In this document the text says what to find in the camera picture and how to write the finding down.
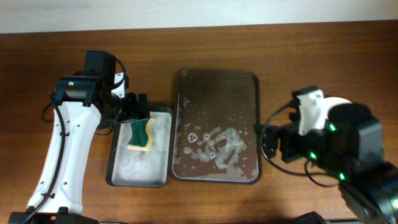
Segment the green yellow sponge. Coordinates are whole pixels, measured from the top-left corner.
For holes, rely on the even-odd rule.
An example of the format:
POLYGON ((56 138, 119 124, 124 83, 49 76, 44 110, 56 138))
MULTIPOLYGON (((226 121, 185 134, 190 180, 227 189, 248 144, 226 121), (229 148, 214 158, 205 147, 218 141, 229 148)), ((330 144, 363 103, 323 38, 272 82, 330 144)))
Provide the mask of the green yellow sponge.
POLYGON ((150 129, 153 122, 154 118, 148 118, 130 123, 132 134, 127 144, 128 149, 148 151, 151 148, 153 137, 150 129))

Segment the white plate top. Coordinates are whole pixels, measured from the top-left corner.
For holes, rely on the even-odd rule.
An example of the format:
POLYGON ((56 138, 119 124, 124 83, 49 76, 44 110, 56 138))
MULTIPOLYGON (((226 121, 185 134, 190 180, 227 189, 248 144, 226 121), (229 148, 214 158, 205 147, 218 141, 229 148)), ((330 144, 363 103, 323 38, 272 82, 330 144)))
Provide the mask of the white plate top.
POLYGON ((323 99, 323 106, 327 110, 330 110, 334 106, 349 104, 349 103, 351 103, 351 101, 340 97, 327 97, 323 99))

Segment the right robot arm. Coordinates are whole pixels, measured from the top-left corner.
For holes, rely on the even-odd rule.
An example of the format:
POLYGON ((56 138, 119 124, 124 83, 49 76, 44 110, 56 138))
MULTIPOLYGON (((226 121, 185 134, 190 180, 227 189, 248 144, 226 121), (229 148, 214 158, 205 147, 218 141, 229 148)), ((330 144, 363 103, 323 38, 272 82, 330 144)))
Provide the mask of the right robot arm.
POLYGON ((282 154, 284 162, 305 159, 303 172, 273 166, 281 172, 308 177, 326 176, 346 206, 363 223, 397 223, 397 166, 384 160, 381 122, 363 104, 332 107, 324 128, 299 134, 299 123, 273 126, 271 121, 291 105, 278 109, 265 124, 256 125, 261 152, 268 162, 282 154))

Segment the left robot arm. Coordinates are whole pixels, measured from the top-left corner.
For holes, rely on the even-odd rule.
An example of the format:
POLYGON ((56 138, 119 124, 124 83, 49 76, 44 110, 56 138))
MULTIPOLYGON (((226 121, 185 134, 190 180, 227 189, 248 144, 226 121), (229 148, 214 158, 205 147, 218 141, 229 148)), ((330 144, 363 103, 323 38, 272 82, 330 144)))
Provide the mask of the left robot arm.
POLYGON ((126 93, 124 73, 62 77, 50 94, 53 131, 44 168, 25 212, 9 223, 96 223, 83 211, 83 179, 95 132, 148 118, 146 95, 126 93))

